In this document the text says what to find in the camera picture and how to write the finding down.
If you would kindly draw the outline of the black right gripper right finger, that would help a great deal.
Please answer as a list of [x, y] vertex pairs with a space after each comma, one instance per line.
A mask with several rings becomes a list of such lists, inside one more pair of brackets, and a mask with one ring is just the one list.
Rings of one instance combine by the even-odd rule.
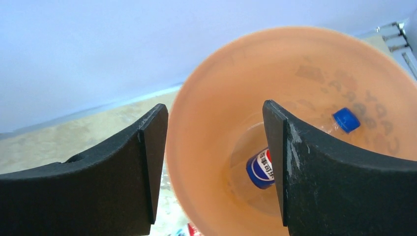
[[417, 164], [351, 145], [263, 104], [283, 225], [292, 236], [414, 236]]

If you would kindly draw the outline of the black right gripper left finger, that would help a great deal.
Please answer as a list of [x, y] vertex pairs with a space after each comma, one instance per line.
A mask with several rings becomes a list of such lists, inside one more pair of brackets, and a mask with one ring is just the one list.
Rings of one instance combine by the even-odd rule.
[[65, 162], [0, 176], [3, 236], [147, 236], [156, 221], [168, 110]]

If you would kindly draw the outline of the large Pepsi bottle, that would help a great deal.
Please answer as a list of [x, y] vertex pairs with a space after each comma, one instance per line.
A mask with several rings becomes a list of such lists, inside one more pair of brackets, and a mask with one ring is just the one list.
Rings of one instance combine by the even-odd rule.
[[[359, 119], [348, 108], [325, 112], [315, 118], [308, 117], [304, 121], [343, 141], [350, 140], [350, 133], [361, 126]], [[276, 216], [280, 209], [267, 145], [264, 123], [250, 127], [232, 151], [228, 184], [239, 201], [262, 213]]]

